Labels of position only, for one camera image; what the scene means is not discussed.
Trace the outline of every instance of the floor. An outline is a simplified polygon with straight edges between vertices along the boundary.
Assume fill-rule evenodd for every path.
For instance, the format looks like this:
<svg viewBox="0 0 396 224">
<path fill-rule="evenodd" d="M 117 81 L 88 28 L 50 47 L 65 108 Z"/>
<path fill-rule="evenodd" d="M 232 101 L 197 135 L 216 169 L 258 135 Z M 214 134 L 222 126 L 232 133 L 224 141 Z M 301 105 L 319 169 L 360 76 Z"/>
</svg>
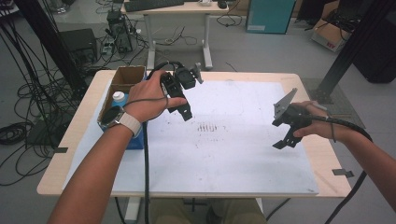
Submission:
<svg viewBox="0 0 396 224">
<path fill-rule="evenodd" d="M 21 36 L 29 43 L 37 54 L 42 55 L 38 40 L 23 17 L 14 16 L 16 27 Z M 248 34 L 245 32 L 245 21 L 239 26 L 225 27 L 217 23 L 216 18 L 210 22 L 210 46 L 213 59 L 212 71 L 237 72 L 274 72 L 295 73 L 302 78 L 323 78 L 334 59 L 333 53 L 310 39 L 312 31 L 305 31 L 307 26 L 301 22 L 290 23 L 286 35 Z M 61 30 L 73 30 L 91 27 L 95 36 L 104 36 L 104 24 L 59 24 Z M 143 22 L 138 27 L 145 33 Z M 166 38 L 175 37 L 180 28 L 160 28 L 156 34 L 158 42 Z M 203 30 L 186 27 L 183 36 L 193 36 L 201 39 Z M 201 49 L 197 45 L 187 46 L 183 40 L 178 40 L 174 46 L 158 49 L 156 63 L 166 60 L 177 60 L 190 66 L 196 62 L 204 63 Z M 0 127 L 20 122 L 15 115 L 14 105 L 19 100 L 19 87 L 25 84 L 21 71 L 18 69 L 3 41 L 0 42 Z M 132 64 L 144 64 L 147 51 L 133 60 Z M 110 63 L 111 69 L 122 65 L 121 62 Z M 394 125 L 396 111 L 396 82 L 389 84 L 372 84 L 367 82 L 355 66 L 350 66 L 339 82 L 339 87 L 352 104 L 361 118 L 366 131 L 373 137 L 375 143 L 396 157 L 394 139 L 396 126 Z M 22 100 L 16 110 L 20 114 L 26 113 L 28 101 Z M 16 151 L 22 144 L 1 146 L 0 161 L 3 161 Z M 348 150 L 339 143 L 332 143 L 336 155 L 346 170 L 352 171 L 355 176 L 348 179 L 354 185 L 361 167 L 353 159 Z M 5 163 L 0 164 L 0 184 L 6 184 L 19 179 L 15 164 L 21 150 Z M 40 162 L 32 149 L 26 150 L 19 161 L 20 173 L 26 173 Z M 1 223 L 44 223 L 48 219 L 57 197 L 44 197 L 36 193 L 36 186 L 43 172 L 25 177 L 20 182 L 0 188 L 0 217 Z M 262 199 L 263 212 L 268 215 L 284 199 Z M 278 210 L 269 223 L 324 223 L 341 199 L 291 199 Z M 121 209 L 125 211 L 126 200 L 121 199 Z M 206 206 L 197 206 L 194 216 L 198 223 L 205 223 Z M 142 214 L 139 222 L 143 223 Z M 378 192 L 370 178 L 367 178 L 356 196 L 343 208 L 333 223 L 395 223 L 396 214 Z M 109 200 L 103 223 L 119 223 L 117 207 L 114 199 Z"/>
</svg>

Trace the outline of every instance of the hand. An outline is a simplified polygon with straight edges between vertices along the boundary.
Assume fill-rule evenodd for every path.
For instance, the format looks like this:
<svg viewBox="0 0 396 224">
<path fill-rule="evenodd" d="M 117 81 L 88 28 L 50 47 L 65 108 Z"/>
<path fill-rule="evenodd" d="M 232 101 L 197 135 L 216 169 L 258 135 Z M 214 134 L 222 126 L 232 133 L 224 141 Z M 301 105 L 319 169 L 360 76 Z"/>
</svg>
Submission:
<svg viewBox="0 0 396 224">
<path fill-rule="evenodd" d="M 165 74 L 165 71 L 163 70 L 156 71 L 150 80 L 136 84 L 129 91 L 128 102 L 144 99 L 157 99 L 153 101 L 139 101 L 124 107 L 128 114 L 140 122 L 159 116 L 167 108 L 187 103 L 187 100 L 182 97 L 166 98 L 167 96 L 163 94 L 163 89 L 160 84 L 160 78 L 163 74 Z"/>
<path fill-rule="evenodd" d="M 322 117 L 328 116 L 324 110 L 314 106 L 314 104 L 317 104 L 317 102 L 315 101 L 304 101 L 302 103 L 293 103 L 293 104 L 305 108 L 312 115 L 322 116 Z M 353 132 L 351 129 L 343 125 L 334 124 L 332 126 L 328 122 L 313 120 L 311 125 L 295 131 L 293 135 L 294 137 L 304 137 L 309 134 L 317 134 L 324 138 L 328 138 L 328 139 L 335 138 L 334 140 L 344 142 L 344 140 L 347 138 L 348 133 L 351 132 Z"/>
</svg>

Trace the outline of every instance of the wrist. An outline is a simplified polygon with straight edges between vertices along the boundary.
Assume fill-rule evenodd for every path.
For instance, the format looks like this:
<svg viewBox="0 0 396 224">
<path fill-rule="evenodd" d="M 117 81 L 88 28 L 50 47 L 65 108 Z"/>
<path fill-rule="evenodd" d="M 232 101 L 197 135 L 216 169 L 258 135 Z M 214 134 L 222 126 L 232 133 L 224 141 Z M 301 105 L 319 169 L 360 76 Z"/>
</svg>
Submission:
<svg viewBox="0 0 396 224">
<path fill-rule="evenodd" d="M 347 146 L 350 142 L 358 139 L 359 135 L 361 134 L 353 131 L 352 129 L 343 127 L 342 129 L 337 130 L 336 140 Z"/>
<path fill-rule="evenodd" d="M 140 113 L 141 109 L 138 109 L 135 105 L 127 105 L 124 107 L 127 114 L 137 119 L 140 123 L 144 122 L 144 115 Z"/>
</svg>

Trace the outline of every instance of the black tape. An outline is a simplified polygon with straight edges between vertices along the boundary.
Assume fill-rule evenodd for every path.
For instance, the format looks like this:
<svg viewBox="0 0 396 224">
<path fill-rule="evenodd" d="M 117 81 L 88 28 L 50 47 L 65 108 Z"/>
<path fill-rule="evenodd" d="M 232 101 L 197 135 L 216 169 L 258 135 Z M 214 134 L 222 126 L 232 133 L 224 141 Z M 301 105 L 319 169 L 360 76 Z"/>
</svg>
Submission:
<svg viewBox="0 0 396 224">
<path fill-rule="evenodd" d="M 344 175 L 344 176 L 346 176 L 346 178 L 350 178 L 350 177 L 355 176 L 355 175 L 352 173 L 352 171 L 346 171 L 346 169 L 333 169 L 333 170 L 332 170 L 332 173 L 333 173 L 334 175 Z"/>
<path fill-rule="evenodd" d="M 54 153 L 66 153 L 68 147 L 57 147 L 55 150 L 53 150 Z"/>
</svg>

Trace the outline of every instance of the black pole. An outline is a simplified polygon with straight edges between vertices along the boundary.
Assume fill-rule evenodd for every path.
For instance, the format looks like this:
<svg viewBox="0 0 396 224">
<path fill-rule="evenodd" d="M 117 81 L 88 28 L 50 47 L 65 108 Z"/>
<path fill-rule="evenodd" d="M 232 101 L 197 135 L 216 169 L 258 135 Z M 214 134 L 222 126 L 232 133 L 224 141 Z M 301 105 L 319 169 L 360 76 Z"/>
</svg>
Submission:
<svg viewBox="0 0 396 224">
<path fill-rule="evenodd" d="M 56 63 L 65 80 L 73 90 L 74 97 L 82 100 L 88 85 L 73 63 L 64 43 L 51 23 L 48 15 L 37 0 L 14 0 L 23 17 L 29 22 L 35 34 Z"/>
<path fill-rule="evenodd" d="M 311 91 L 311 98 L 319 102 L 329 102 L 330 94 L 341 80 L 356 55 L 372 37 L 375 27 L 388 15 L 396 0 L 374 0 L 366 14 L 361 19 L 346 45 L 341 49 L 332 67 L 318 88 Z"/>
</svg>

